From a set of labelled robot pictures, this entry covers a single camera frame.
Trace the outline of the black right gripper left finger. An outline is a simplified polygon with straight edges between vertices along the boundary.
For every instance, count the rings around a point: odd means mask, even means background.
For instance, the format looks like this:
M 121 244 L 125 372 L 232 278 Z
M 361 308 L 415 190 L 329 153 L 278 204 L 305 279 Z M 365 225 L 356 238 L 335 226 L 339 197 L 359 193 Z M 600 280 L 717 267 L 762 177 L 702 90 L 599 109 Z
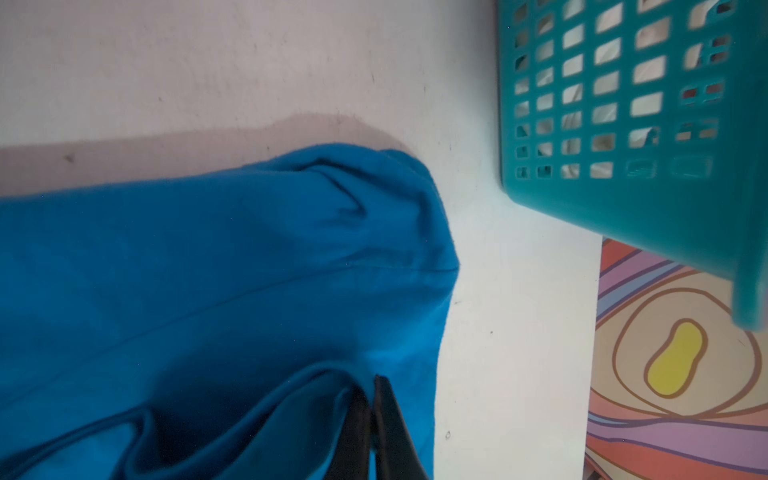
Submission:
M 324 480 L 368 480 L 372 438 L 372 412 L 364 392 L 356 389 Z

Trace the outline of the blue t shirt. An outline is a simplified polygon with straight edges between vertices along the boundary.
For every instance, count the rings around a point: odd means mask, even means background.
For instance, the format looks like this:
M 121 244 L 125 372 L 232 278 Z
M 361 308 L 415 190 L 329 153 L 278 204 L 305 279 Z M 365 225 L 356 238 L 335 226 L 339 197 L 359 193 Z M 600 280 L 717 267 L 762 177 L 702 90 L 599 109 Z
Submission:
M 459 273 L 428 169 L 330 144 L 1 203 L 5 479 L 323 479 L 389 379 L 434 469 Z

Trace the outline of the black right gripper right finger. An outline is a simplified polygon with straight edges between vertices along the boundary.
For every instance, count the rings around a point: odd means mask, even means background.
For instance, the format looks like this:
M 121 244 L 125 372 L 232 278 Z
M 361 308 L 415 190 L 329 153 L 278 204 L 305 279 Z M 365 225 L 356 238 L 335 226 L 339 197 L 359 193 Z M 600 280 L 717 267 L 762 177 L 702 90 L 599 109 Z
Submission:
M 374 384 L 376 478 L 428 480 L 429 477 L 414 448 L 389 379 L 376 376 Z

